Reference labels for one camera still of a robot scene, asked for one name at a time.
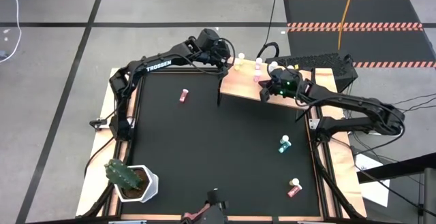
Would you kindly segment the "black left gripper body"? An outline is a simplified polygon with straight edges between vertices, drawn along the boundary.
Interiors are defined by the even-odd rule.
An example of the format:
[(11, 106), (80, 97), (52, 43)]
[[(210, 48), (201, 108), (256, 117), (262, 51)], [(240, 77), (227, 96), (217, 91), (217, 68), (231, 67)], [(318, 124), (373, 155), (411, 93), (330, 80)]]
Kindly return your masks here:
[(218, 38), (212, 42), (212, 46), (206, 53), (206, 64), (218, 68), (227, 67), (228, 61), (234, 56), (234, 45), (226, 38)]

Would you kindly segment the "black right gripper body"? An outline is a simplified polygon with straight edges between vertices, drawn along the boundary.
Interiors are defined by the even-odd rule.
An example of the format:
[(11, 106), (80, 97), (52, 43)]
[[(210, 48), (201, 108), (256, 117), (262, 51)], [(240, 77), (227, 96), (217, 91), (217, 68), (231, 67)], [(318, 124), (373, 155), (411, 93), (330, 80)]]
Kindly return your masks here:
[(302, 74), (295, 69), (274, 69), (270, 73), (274, 95), (295, 98), (301, 87)]

